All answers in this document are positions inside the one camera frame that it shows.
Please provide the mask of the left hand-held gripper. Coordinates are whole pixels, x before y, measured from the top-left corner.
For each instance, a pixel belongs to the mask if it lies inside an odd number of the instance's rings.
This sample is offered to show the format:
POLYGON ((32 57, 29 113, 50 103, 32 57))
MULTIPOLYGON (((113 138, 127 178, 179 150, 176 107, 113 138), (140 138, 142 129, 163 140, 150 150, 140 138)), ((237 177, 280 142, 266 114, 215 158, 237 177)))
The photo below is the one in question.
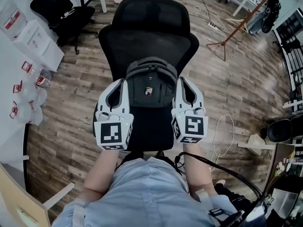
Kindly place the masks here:
POLYGON ((103 150, 126 150, 133 130, 128 83, 112 82, 100 95, 93 129, 97 145, 103 150))

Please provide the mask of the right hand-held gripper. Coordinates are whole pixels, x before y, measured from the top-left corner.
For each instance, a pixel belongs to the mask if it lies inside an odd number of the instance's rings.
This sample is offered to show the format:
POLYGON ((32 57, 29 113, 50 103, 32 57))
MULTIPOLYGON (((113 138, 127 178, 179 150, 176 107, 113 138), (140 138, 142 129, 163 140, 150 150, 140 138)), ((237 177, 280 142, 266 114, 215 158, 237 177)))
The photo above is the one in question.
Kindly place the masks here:
POLYGON ((171 126, 177 143, 197 144, 206 137, 208 117, 205 116, 203 94, 185 77, 177 80, 175 108, 171 113, 171 126))

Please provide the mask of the grey backpack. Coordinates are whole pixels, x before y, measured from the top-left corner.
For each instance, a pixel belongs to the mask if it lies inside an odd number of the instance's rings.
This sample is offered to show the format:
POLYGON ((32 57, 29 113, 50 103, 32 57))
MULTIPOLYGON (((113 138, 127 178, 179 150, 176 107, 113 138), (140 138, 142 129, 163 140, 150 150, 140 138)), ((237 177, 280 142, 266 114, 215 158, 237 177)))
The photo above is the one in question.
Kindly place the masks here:
POLYGON ((132 107, 163 108, 176 93, 177 70, 157 57, 132 62, 126 71, 129 103, 132 107))

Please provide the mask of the black mesh office chair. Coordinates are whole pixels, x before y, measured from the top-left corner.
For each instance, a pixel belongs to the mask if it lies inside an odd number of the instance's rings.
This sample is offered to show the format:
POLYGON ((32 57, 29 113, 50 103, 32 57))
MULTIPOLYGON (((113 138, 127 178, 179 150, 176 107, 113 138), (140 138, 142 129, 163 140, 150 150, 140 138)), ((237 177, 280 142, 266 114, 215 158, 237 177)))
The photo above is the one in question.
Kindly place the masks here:
MULTIPOLYGON (((199 47, 187 9, 173 0, 124 0, 113 21, 98 34, 113 80, 125 79, 129 65, 147 57, 165 60, 178 77, 199 47)), ((172 102, 163 108, 130 106, 134 116, 128 151, 173 147, 172 102)))

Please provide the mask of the person's left forearm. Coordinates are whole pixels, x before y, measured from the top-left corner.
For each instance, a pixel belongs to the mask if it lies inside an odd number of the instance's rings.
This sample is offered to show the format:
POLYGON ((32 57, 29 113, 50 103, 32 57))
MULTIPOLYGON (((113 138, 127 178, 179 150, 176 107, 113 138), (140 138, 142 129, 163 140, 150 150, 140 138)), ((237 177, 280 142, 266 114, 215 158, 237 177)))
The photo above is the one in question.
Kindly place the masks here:
POLYGON ((101 199, 108 191, 116 164, 118 150, 103 150, 91 170, 87 173, 79 199, 94 202, 101 199))

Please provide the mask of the person's right forearm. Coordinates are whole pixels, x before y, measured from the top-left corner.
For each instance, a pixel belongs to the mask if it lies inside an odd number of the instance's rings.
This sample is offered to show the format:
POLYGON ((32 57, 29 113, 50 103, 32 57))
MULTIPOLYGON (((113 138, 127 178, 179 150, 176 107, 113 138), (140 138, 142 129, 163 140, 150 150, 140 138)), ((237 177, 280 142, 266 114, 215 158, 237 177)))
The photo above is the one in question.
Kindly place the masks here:
POLYGON ((207 164, 187 154, 184 155, 184 163, 185 176, 191 197, 198 201, 199 197, 196 192, 200 190, 205 190, 209 196, 217 195, 211 171, 207 164))

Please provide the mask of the clear water bottle red cap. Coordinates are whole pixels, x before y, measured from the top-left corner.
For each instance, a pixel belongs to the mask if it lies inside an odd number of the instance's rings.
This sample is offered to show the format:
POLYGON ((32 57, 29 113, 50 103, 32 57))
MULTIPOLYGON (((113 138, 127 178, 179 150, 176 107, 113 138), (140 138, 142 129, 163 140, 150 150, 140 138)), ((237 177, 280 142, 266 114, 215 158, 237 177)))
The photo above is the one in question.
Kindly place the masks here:
POLYGON ((43 120, 42 109, 39 105, 31 102, 22 101, 18 104, 13 101, 10 118, 19 123, 39 125, 43 120))
POLYGON ((47 91, 44 88, 27 81, 21 81, 19 84, 14 85, 13 93, 17 93, 22 101, 34 103, 38 106, 43 105, 47 98, 47 91))
POLYGON ((28 78, 31 79, 37 86, 44 88, 50 86, 52 75, 50 71, 45 69, 43 66, 37 66, 25 61, 21 69, 25 71, 28 78))

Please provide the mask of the wooden coat rack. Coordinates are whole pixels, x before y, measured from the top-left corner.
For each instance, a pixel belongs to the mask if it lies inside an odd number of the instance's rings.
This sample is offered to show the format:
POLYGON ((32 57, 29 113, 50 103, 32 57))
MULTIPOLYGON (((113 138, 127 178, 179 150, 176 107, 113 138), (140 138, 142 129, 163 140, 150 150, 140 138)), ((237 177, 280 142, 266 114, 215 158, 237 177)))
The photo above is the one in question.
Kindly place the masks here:
POLYGON ((211 43, 211 44, 207 44, 207 47, 210 46, 215 46, 215 45, 221 45, 223 47, 223 51, 224 51, 224 61, 226 61, 226 44, 227 42, 233 38, 233 36, 244 26, 244 24, 246 24, 246 22, 248 22, 251 17, 256 13, 256 11, 262 7, 262 5, 267 2, 267 0, 262 0, 254 9, 252 12, 250 12, 243 20, 242 22, 233 30, 233 32, 224 40, 221 42, 217 42, 217 43, 211 43))

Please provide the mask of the small clear plastic bottle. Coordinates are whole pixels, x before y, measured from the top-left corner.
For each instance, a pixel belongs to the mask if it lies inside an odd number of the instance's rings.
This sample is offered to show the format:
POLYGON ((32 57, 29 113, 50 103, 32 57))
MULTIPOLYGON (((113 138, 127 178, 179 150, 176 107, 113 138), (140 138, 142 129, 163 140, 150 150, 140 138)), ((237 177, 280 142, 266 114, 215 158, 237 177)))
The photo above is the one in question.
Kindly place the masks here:
POLYGON ((75 12, 75 8, 72 8, 70 11, 65 12, 64 15, 61 17, 61 19, 67 18, 68 16, 70 16, 74 12, 75 12))

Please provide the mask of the white water dispenser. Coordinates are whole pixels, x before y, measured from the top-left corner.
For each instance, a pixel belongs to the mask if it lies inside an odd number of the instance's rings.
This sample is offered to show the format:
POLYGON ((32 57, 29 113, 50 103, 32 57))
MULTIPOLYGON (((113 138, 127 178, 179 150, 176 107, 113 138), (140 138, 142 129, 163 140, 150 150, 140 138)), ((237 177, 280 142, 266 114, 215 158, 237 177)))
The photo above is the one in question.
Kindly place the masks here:
POLYGON ((34 63, 58 70, 64 53, 37 20, 27 20, 13 0, 0 10, 0 29, 34 63))

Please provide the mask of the black round container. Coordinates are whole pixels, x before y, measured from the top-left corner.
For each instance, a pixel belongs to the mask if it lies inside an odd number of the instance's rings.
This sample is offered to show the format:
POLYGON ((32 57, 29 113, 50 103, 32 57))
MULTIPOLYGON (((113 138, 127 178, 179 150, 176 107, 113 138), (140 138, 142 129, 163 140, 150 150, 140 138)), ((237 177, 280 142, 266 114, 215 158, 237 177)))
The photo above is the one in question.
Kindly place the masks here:
POLYGON ((267 136, 272 142, 284 142, 290 140, 292 136, 292 123, 289 119, 276 121, 267 129, 267 136))

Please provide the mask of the person's light blue shirt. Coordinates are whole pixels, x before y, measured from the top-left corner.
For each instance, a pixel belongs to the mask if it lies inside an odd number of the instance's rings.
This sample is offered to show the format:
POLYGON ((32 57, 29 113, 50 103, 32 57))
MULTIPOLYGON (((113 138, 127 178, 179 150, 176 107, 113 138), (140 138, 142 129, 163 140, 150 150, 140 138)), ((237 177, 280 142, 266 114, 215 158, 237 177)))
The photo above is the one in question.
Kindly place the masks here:
POLYGON ((217 209, 223 218, 236 213, 227 196, 196 201, 171 165, 139 158, 117 169, 100 200, 72 201, 52 227, 75 227, 76 213, 82 217, 80 227, 215 227, 210 211, 217 209))

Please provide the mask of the dark wood table white legs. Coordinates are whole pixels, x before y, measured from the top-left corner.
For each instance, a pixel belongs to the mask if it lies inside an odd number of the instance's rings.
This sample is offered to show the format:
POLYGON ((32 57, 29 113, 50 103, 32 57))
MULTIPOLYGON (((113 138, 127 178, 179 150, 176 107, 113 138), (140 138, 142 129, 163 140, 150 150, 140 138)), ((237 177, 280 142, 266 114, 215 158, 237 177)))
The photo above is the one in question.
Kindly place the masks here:
POLYGON ((303 194, 303 176, 290 172, 293 166, 303 166, 303 162, 296 162, 295 145, 277 143, 256 144, 239 143, 239 148, 247 148, 253 154, 260 156, 264 150, 271 151, 267 176, 262 182, 262 193, 269 204, 265 214, 268 226, 283 227, 296 210, 296 203, 303 194))

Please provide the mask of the black metal railing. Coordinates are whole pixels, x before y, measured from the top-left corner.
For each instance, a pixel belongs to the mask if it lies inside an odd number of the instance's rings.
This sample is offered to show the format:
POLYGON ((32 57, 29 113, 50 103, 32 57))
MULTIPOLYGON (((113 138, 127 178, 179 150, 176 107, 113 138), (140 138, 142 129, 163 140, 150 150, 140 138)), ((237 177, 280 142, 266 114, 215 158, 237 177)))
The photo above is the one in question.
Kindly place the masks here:
POLYGON ((297 12, 275 30, 274 42, 282 54, 291 84, 290 101, 293 111, 303 109, 303 17, 297 12))

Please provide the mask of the light wood desk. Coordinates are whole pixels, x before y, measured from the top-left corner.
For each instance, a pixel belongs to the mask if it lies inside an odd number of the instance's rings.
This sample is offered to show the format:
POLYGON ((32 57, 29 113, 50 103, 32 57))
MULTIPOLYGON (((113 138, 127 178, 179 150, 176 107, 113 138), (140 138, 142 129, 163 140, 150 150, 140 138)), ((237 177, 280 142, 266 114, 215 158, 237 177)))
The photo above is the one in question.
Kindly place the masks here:
POLYGON ((21 227, 51 227, 48 210, 74 186, 74 183, 70 183, 45 203, 40 203, 23 189, 0 163, 0 193, 8 212, 21 227))

